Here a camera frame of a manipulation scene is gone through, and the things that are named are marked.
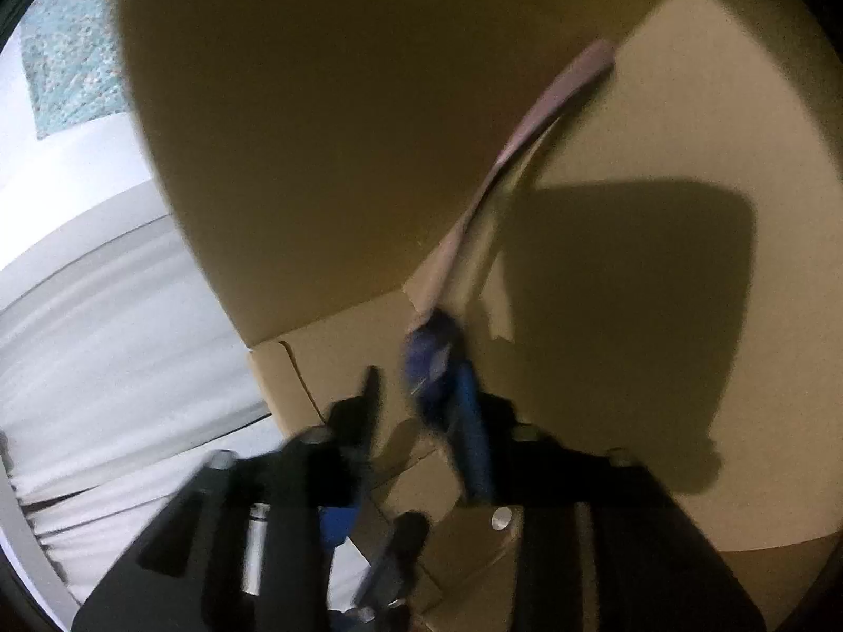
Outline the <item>white curtain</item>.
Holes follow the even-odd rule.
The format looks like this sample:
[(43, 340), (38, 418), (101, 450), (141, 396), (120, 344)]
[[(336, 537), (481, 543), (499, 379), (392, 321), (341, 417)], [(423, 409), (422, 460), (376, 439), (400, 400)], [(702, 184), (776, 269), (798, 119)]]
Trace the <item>white curtain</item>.
[(3, 271), (2, 551), (60, 625), (209, 453), (279, 439), (153, 184)]

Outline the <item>pink strap smartwatch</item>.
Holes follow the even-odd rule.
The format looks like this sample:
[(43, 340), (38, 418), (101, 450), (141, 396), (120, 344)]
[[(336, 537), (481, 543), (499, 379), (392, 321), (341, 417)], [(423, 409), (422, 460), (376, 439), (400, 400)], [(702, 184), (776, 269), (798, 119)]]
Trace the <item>pink strap smartwatch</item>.
[(526, 188), (538, 146), (589, 101), (615, 57), (616, 46), (604, 38), (574, 54), (528, 107), (464, 213), (406, 282), (416, 316), (404, 341), (403, 377), (417, 415), (434, 431), (449, 427), (456, 372), (467, 360), (466, 315), (488, 273), (496, 237)]

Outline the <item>blue floral cloth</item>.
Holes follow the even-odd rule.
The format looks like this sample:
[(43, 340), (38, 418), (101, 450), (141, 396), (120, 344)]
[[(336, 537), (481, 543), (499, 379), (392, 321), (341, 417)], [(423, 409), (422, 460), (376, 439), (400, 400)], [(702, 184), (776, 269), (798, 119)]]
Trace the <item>blue floral cloth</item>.
[(131, 109), (117, 0), (34, 0), (20, 47), (40, 140)]

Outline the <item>brown cardboard box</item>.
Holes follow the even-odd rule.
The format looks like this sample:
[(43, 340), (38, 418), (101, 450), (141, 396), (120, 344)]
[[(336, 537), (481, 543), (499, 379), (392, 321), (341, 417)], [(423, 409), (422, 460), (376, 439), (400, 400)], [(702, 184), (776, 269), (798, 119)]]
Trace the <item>brown cardboard box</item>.
[(763, 615), (841, 625), (841, 60), (803, 0), (117, 0), (161, 187), (277, 424), (380, 368), (356, 531), (433, 529), (419, 630), (510, 626), (522, 512), (426, 427), (406, 282), (574, 54), (612, 72), (538, 146), (466, 315), (520, 424), (620, 449)]

